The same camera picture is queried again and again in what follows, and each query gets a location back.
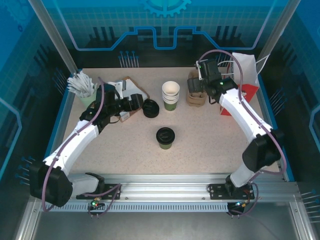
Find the metal post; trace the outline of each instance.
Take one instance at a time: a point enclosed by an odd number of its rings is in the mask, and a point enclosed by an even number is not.
[[[273,28],[268,40],[266,41],[266,44],[264,45],[259,57],[258,61],[265,56],[269,55],[274,47],[276,46],[279,38],[281,37],[282,33],[284,32],[288,22],[290,21],[291,17],[293,16],[294,12],[296,11],[296,8],[298,7],[301,0],[289,0],[287,5],[285,6],[284,10],[282,11],[282,14],[277,21],[275,27]],[[264,64],[264,61],[261,61],[256,66],[256,72],[258,73],[260,69],[262,68]]]
[[[74,74],[78,71],[78,68],[72,59],[62,37],[60,36],[54,22],[52,21],[46,7],[44,6],[41,0],[28,0],[32,6],[35,14],[42,23],[45,31],[49,35],[51,41],[53,42],[55,48],[59,52],[62,60],[69,69],[71,74]]]

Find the gray floor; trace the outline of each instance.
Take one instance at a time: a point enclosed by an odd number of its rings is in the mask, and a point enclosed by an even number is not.
[[[297,239],[286,205],[260,203],[250,214],[281,240]],[[226,213],[41,213],[33,240],[273,240],[257,221]]]

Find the stacked paper cups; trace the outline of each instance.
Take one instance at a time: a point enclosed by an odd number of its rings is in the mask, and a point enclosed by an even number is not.
[[[162,98],[164,108],[168,111],[173,111],[177,107],[179,99],[180,86],[175,81],[167,81],[162,85]]]

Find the speckled tabletop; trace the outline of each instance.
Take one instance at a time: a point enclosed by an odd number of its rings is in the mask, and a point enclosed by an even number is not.
[[[202,107],[186,103],[187,78],[192,67],[168,68],[86,68],[83,72],[95,82],[98,77],[115,81],[130,76],[160,106],[156,118],[147,118],[140,110],[125,122],[107,125],[75,162],[71,172],[96,174],[200,174],[231,173],[242,162],[247,142],[231,116],[220,115],[219,105],[206,101]],[[167,111],[162,100],[162,84],[175,81],[180,98],[174,111]],[[262,116],[256,97],[251,106]],[[68,120],[67,137],[85,110],[75,97]],[[156,132],[170,127],[175,140],[168,150],[159,147]],[[278,171],[277,164],[268,168]]]

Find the black cup lid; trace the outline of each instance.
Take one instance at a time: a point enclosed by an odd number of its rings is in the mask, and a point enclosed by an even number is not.
[[[175,137],[175,132],[169,127],[162,127],[156,132],[156,139],[162,145],[172,144]]]
[[[150,119],[159,115],[159,109],[159,105],[151,99],[146,99],[142,105],[143,114]]]

